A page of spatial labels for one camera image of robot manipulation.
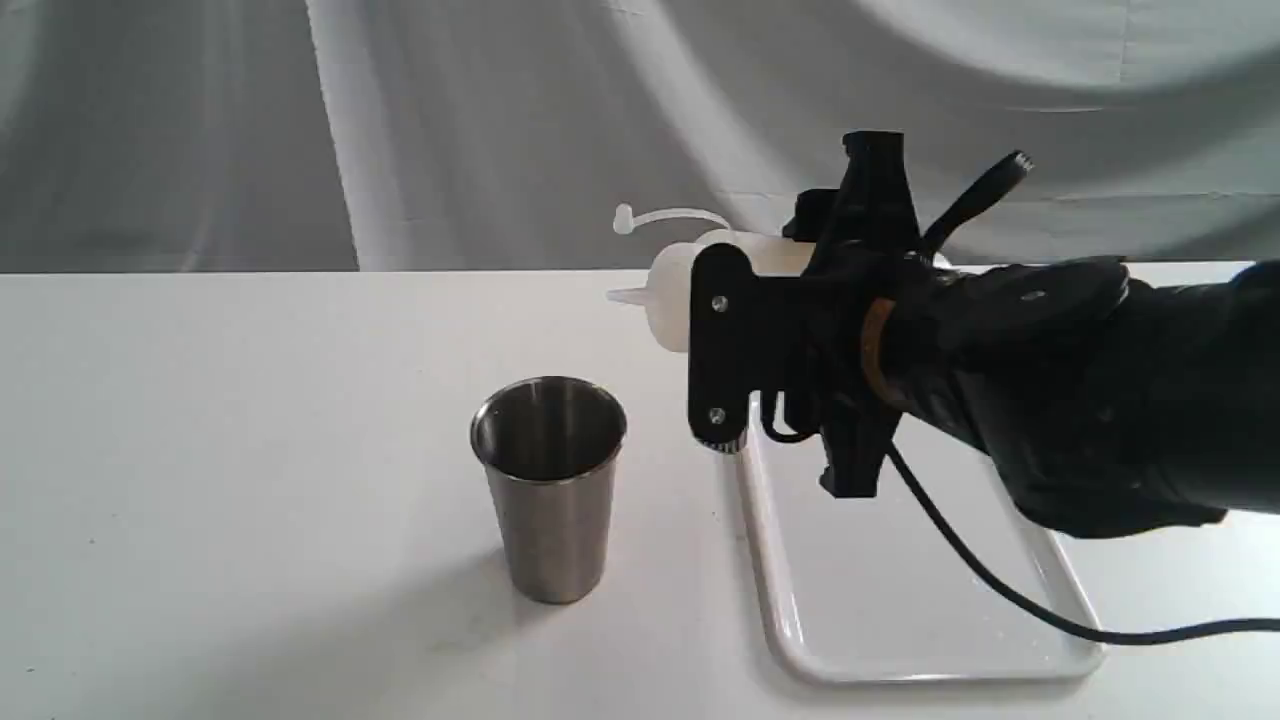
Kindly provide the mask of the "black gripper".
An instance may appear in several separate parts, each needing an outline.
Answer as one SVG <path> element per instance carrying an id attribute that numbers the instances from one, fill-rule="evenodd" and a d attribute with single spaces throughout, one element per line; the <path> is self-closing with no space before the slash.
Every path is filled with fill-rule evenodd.
<path id="1" fill-rule="evenodd" d="M 754 272 L 799 278 L 800 299 L 768 302 L 750 343 L 771 368 L 759 388 L 760 425 L 782 445 L 820 436 L 820 486 L 836 498 L 873 498 L 902 416 L 881 370 L 881 336 L 899 292 L 904 254 L 922 246 L 904 164 L 904 136 L 844 136 L 838 190 L 808 190 L 780 234 L 750 236 Z M 733 296 L 753 278 L 746 254 L 707 245 L 687 300 L 687 424 L 718 454 L 745 446 L 749 393 L 740 369 L 742 315 Z"/>

